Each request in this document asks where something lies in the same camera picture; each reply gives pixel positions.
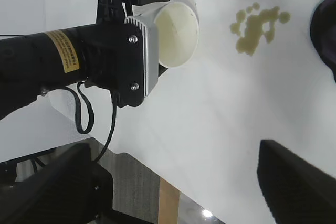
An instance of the black cable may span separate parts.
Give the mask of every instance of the black cable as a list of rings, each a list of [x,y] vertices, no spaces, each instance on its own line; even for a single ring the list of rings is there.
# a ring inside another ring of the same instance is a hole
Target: black cable
[[[77,84],[77,90],[78,90],[80,96],[83,98],[83,100],[84,100],[84,102],[85,102],[85,104],[88,108],[88,113],[89,113],[89,123],[88,123],[88,126],[85,130],[83,129],[82,122],[81,122],[81,103],[80,103],[79,96],[71,88],[64,87],[64,88],[61,88],[61,89],[71,92],[73,97],[75,98],[75,107],[76,107],[75,108],[75,123],[76,123],[77,131],[80,134],[88,134],[88,133],[91,132],[91,130],[93,128],[93,125],[94,125],[94,122],[95,122],[94,121],[95,117],[94,117],[93,108],[92,108],[92,105],[91,105],[89,99],[80,90],[80,86],[83,85],[83,84],[84,84],[84,82],[79,82]]]
[[[38,157],[34,157],[33,160],[42,168],[46,166]]]
[[[33,167],[34,173],[37,173],[37,166],[36,166],[35,161],[33,159],[31,159],[30,162],[31,162],[31,165]]]
[[[6,34],[0,34],[0,37],[20,37],[24,35],[6,35]]]
[[[94,125],[94,122],[95,122],[94,121],[95,117],[94,117],[93,108],[92,108],[92,105],[91,105],[89,99],[80,90],[80,86],[82,84],[84,84],[84,82],[79,82],[77,84],[77,90],[78,90],[79,94],[82,96],[83,100],[85,101],[85,104],[86,104],[86,106],[88,108],[88,112],[89,112],[89,123],[88,123],[88,127],[85,130],[83,130],[83,127],[82,127],[82,124],[81,124],[81,104],[80,104],[79,96],[71,88],[64,87],[62,89],[71,92],[73,97],[75,98],[75,106],[76,106],[76,108],[75,108],[75,123],[76,123],[77,131],[81,134],[88,134],[89,132],[91,132],[91,130],[93,128],[93,125]],[[118,97],[119,97],[119,94],[116,91],[111,92],[111,101],[112,101],[112,104],[113,104],[111,129],[110,129],[110,133],[109,133],[109,136],[107,138],[107,141],[106,141],[103,149],[101,150],[100,154],[98,155],[98,157],[93,161],[94,163],[97,163],[102,158],[102,156],[105,154],[107,148],[109,147],[109,145],[111,143],[112,136],[113,136],[113,133],[114,133],[114,128],[116,126],[115,122],[117,120],[117,101],[118,101]]]
[[[117,92],[113,92],[111,93],[111,100],[112,100],[112,104],[113,104],[113,112],[112,112],[112,124],[111,124],[111,130],[110,130],[110,134],[107,138],[107,141],[103,147],[103,149],[101,150],[100,154],[98,155],[98,157],[93,161],[94,163],[97,163],[102,156],[105,154],[107,148],[109,147],[111,140],[112,140],[112,136],[114,133],[114,128],[115,128],[115,122],[117,119],[117,100],[118,100],[118,93]]]

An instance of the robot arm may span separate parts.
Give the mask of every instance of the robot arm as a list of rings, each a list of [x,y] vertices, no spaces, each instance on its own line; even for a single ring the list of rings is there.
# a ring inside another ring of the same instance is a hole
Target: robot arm
[[[0,120],[83,81],[117,92],[119,107],[139,106],[166,69],[156,25],[134,17],[132,5],[167,1],[98,0],[93,25],[0,40]]]

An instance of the yellow liquid spill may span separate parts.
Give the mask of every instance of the yellow liquid spill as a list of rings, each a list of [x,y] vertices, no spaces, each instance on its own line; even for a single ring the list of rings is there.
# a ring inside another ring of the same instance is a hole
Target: yellow liquid spill
[[[253,3],[252,7],[249,6],[246,9],[247,13],[251,13],[253,10],[259,10],[260,5],[258,3]],[[239,53],[245,52],[247,55],[252,56],[257,47],[259,46],[261,38],[264,36],[266,42],[269,44],[275,38],[275,23],[279,21],[285,24],[290,21],[290,14],[288,12],[279,13],[280,7],[275,6],[272,9],[264,9],[259,15],[251,14],[247,16],[244,10],[240,10],[236,14],[237,22],[230,25],[230,30],[232,34],[239,36],[239,40],[236,44],[236,49]],[[245,22],[246,28],[244,31],[244,36],[241,35],[240,27],[242,23]],[[264,31],[264,24],[269,24],[269,30]]]

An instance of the yellow warning label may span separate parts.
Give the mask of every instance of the yellow warning label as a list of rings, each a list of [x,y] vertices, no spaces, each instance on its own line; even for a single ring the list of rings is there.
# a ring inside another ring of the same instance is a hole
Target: yellow warning label
[[[61,30],[49,31],[46,33],[54,42],[58,53],[62,59],[64,73],[69,73],[79,69],[79,61],[76,51],[68,38]]]

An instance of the cup rim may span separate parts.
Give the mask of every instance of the cup rim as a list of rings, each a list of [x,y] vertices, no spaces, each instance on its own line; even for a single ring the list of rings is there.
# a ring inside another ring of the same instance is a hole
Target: cup rim
[[[180,4],[180,5],[183,5],[183,6],[185,6],[185,7],[187,7],[193,14],[194,14],[194,18],[195,18],[195,20],[196,20],[196,23],[197,23],[197,33],[198,33],[198,37],[197,37],[197,41],[196,41],[196,45],[195,45],[195,48],[194,48],[194,51],[192,52],[192,54],[191,54],[191,56],[189,57],[189,59],[187,59],[184,63],[182,63],[181,65],[179,65],[179,66],[176,66],[176,67],[171,67],[171,66],[167,66],[166,64],[164,64],[164,63],[162,63],[161,62],[161,60],[160,60],[160,57],[159,57],[159,63],[160,63],[160,65],[162,65],[162,66],[164,66],[165,68],[170,68],[170,69],[172,69],[172,68],[180,68],[180,67],[182,67],[182,66],[184,66],[185,64],[187,64],[193,57],[194,57],[194,55],[195,55],[195,53],[196,53],[196,50],[197,50],[197,48],[198,48],[198,42],[199,42],[199,40],[200,40],[200,22],[199,22],[199,20],[198,20],[198,16],[197,16],[197,13],[196,13],[196,11],[195,10],[193,10],[191,7],[190,7],[190,5],[188,5],[187,3],[185,3],[185,2],[183,2],[183,1],[174,1],[174,2],[171,2],[171,3],[168,3],[168,4],[166,4],[165,6],[163,6],[160,10],[159,10],[159,12],[157,13],[157,15],[155,16],[155,19],[154,19],[154,23],[156,24],[156,20],[158,19],[158,17],[159,17],[159,15],[166,9],[166,8],[168,8],[170,5],[173,5],[173,4]]]

